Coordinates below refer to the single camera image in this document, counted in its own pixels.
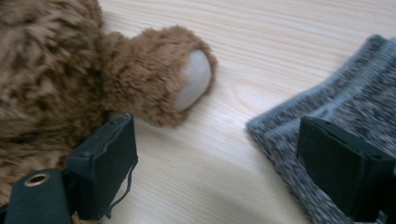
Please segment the knit fabric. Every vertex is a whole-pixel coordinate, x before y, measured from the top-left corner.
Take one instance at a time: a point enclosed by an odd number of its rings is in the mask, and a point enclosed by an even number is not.
[[[395,114],[396,39],[374,35],[326,81],[250,120],[247,129],[312,223],[343,224],[352,221],[296,160],[300,118],[326,119],[396,158]]]

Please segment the plush toy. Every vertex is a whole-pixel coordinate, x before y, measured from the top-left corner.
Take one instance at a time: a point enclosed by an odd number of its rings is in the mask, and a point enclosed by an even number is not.
[[[100,30],[97,0],[0,0],[0,205],[64,159],[111,111],[177,125],[214,81],[209,46],[179,26]]]

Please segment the brown fur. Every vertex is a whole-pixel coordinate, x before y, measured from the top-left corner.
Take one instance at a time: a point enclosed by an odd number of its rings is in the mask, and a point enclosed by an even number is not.
[[[103,34],[97,0],[0,0],[0,205],[12,184],[64,158],[107,110],[176,125],[180,68],[209,46],[182,27]]]

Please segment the wood grain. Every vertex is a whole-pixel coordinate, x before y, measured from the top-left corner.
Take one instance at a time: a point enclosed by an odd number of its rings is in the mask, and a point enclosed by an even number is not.
[[[100,2],[107,31],[180,24],[219,59],[215,89],[184,124],[136,122],[132,191],[105,223],[308,223],[245,123],[324,80],[370,35],[396,36],[396,1]]]

